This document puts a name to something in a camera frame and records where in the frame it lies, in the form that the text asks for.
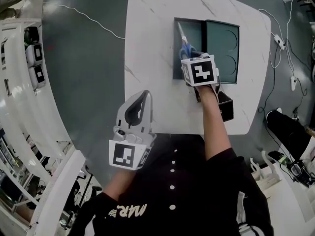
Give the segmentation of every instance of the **person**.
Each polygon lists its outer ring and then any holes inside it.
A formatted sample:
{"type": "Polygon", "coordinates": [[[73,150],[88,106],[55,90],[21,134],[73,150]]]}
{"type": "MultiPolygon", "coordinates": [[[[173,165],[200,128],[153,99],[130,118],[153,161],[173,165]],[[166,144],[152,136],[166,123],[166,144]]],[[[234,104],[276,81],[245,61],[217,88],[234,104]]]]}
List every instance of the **person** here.
{"type": "Polygon", "coordinates": [[[102,193],[83,204],[70,236],[274,234],[266,197],[244,158],[231,148],[214,91],[197,89],[204,140],[158,134],[142,169],[119,171],[102,193]]]}
{"type": "Polygon", "coordinates": [[[23,0],[0,0],[0,20],[6,18],[18,18],[21,15],[20,9],[9,8],[23,0]]]}

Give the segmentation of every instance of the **floor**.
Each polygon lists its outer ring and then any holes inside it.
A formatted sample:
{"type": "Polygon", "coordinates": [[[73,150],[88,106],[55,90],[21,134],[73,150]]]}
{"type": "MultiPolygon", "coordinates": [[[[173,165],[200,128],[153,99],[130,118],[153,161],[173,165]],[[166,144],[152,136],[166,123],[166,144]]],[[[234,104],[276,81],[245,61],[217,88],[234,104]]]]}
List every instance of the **floor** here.
{"type": "MultiPolygon", "coordinates": [[[[76,7],[109,29],[115,29],[117,35],[124,35],[127,0],[45,1],[76,7]]],[[[238,1],[255,9],[269,11],[277,18],[283,36],[286,36],[290,3],[284,4],[282,0],[238,1]]],[[[42,0],[26,3],[22,17],[40,17],[41,3],[42,0]]],[[[289,40],[295,54],[307,64],[310,62],[308,58],[312,41],[308,22],[313,19],[305,11],[306,7],[293,3],[289,40]]],[[[271,22],[272,32],[279,34],[278,25],[274,20],[271,22]]],[[[112,137],[115,122],[113,116],[116,117],[116,109],[124,100],[123,80],[113,82],[110,78],[113,74],[123,78],[124,45],[110,39],[99,26],[91,25],[90,21],[67,9],[54,7],[50,10],[47,7],[43,27],[44,45],[49,48],[49,51],[44,50],[46,65],[57,107],[75,146],[87,157],[91,170],[101,178],[99,182],[104,185],[112,173],[104,169],[106,167],[102,159],[106,157],[107,140],[112,137]]],[[[274,41],[271,41],[270,51],[273,60],[276,51],[274,41]]],[[[310,80],[311,72],[308,68],[294,56],[292,61],[302,87],[308,89],[298,111],[301,124],[306,125],[310,122],[314,107],[315,85],[310,80]]],[[[302,94],[298,84],[294,92],[290,90],[291,75],[287,57],[282,52],[282,61],[276,69],[275,89],[267,102],[266,112],[281,107],[284,114],[292,116],[302,94]]],[[[269,65],[259,106],[264,105],[272,87],[273,69],[269,65]]],[[[262,149],[272,151],[279,148],[266,132],[263,118],[263,114],[256,113],[248,134],[230,136],[236,153],[244,156],[247,161],[253,157],[256,162],[261,162],[262,149]]]]}

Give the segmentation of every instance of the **white cube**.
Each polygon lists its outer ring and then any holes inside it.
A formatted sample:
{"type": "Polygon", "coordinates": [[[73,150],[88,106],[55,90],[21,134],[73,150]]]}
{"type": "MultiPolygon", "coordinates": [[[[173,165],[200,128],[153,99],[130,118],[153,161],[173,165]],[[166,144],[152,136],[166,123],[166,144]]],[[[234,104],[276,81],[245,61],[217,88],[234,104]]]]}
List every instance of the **white cube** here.
{"type": "Polygon", "coordinates": [[[109,164],[111,166],[138,170],[141,169],[150,153],[151,148],[143,144],[132,144],[109,140],[109,164]]]}
{"type": "Polygon", "coordinates": [[[185,81],[192,87],[218,82],[214,55],[183,59],[182,70],[185,81]]]}

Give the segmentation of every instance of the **black pants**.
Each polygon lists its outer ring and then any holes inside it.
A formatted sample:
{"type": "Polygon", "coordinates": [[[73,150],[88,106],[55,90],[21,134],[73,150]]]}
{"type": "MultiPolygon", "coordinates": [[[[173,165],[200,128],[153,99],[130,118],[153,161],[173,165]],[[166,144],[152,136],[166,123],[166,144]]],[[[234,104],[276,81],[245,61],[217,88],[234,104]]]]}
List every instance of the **black pants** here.
{"type": "Polygon", "coordinates": [[[276,135],[295,160],[299,160],[311,136],[304,127],[290,117],[274,110],[267,116],[267,126],[276,135]]]}

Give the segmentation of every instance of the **marble tabletop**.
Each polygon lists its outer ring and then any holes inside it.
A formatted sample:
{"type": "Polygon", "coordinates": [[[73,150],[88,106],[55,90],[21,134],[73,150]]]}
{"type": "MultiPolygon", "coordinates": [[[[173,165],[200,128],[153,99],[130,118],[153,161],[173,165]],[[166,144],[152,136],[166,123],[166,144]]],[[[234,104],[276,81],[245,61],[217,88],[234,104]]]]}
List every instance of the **marble tabletop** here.
{"type": "Polygon", "coordinates": [[[184,81],[172,79],[174,18],[239,25],[237,84],[222,90],[234,101],[228,134],[246,134],[263,89],[270,48],[270,19],[236,0],[128,0],[125,99],[141,90],[153,96],[153,132],[203,134],[201,105],[184,81]]]}

